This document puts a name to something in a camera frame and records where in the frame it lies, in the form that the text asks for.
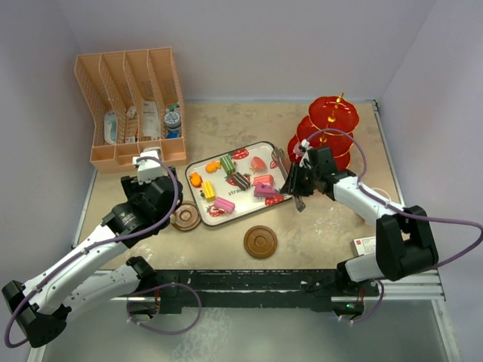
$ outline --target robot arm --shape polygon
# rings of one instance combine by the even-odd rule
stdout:
[[[376,253],[339,263],[339,282],[358,283],[377,278],[397,281],[437,264],[438,251],[429,223],[408,219],[395,210],[423,216],[425,211],[419,206],[404,207],[383,198],[359,183],[350,170],[338,171],[328,147],[307,148],[301,162],[291,164],[281,192],[299,198],[313,195],[315,189],[354,210],[376,229]]]
[[[158,159],[157,151],[143,152],[141,157]],[[95,271],[137,242],[156,235],[169,225],[170,207],[174,203],[174,184],[163,176],[160,163],[148,159],[137,161],[137,177],[122,177],[127,201],[114,206],[101,224],[59,262],[33,279],[11,281],[2,288],[5,301],[30,345],[40,347],[55,339],[71,321],[84,311],[113,297],[155,285],[155,271],[142,257],[130,258],[126,265],[99,278]],[[183,200],[182,185],[177,182],[177,205]],[[132,235],[123,241],[110,242],[118,236]]]

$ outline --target wooden coaster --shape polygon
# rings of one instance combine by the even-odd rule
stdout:
[[[173,223],[173,226],[181,232],[193,230],[201,221],[198,209],[191,201],[183,202],[178,210],[174,212],[174,215],[176,216],[176,221]]]
[[[277,249],[277,235],[266,226],[254,226],[245,234],[243,244],[247,253],[254,258],[265,259]]]

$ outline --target table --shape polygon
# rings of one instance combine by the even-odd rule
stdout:
[[[295,128],[306,115],[308,103],[187,103],[186,127],[189,164],[212,155],[270,141],[286,149]],[[355,138],[367,159],[364,181],[398,199],[383,138],[371,103],[356,103],[360,123]],[[360,173],[361,156],[351,148],[350,170]],[[185,200],[192,200],[184,171],[177,167]],[[80,241],[112,209],[125,202],[120,177],[123,174],[97,174],[85,213]],[[335,268],[338,262],[354,257],[350,241],[374,235],[374,228],[352,210],[315,194],[304,198],[306,209],[299,213],[289,201],[256,216],[246,216],[218,227],[201,224],[191,232],[172,226],[141,241],[127,253],[111,260],[104,269],[115,269],[131,256],[143,256],[156,269],[286,269]],[[277,251],[268,259],[249,256],[243,246],[245,232],[252,226],[266,225],[278,237]]]

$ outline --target orange desk organizer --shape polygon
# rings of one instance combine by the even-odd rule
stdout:
[[[336,128],[343,130],[353,137],[353,131],[359,123],[359,116],[354,105],[343,98],[344,93],[338,97],[320,97],[309,106],[309,114],[297,126],[297,132],[288,142],[288,156],[292,162],[300,161],[294,153],[296,144],[318,130]],[[343,170],[350,163],[350,148],[352,141],[335,132],[324,132],[310,141],[313,147],[329,146],[339,170]]]
[[[101,173],[133,170],[132,158],[148,147],[160,147],[168,166],[186,164],[186,119],[172,48],[82,54],[75,62],[75,76],[94,118],[91,163]],[[161,122],[161,138],[143,135],[143,100],[155,101]],[[165,109],[180,105],[181,137],[166,139]],[[126,111],[136,106],[137,119]],[[104,115],[114,111],[117,133],[114,145],[104,140]],[[126,137],[136,137],[126,143]]]

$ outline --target strawberry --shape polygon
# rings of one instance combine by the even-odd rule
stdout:
[[[231,175],[225,176],[225,181],[227,181],[228,184],[231,185],[231,186],[236,186],[236,183],[233,182]]]
[[[233,151],[231,156],[234,160],[242,160],[243,158],[248,157],[248,151],[247,149],[237,149],[236,151]]]
[[[282,202],[284,199],[285,198],[283,197],[283,195],[277,195],[274,198],[266,198],[265,205],[266,206],[275,205],[275,204],[278,204],[279,202]]]
[[[225,213],[225,210],[221,210],[218,207],[211,205],[206,208],[206,212],[212,217],[219,217]]]
[[[260,157],[255,156],[251,159],[250,170],[253,172],[263,172],[266,170],[266,164]]]

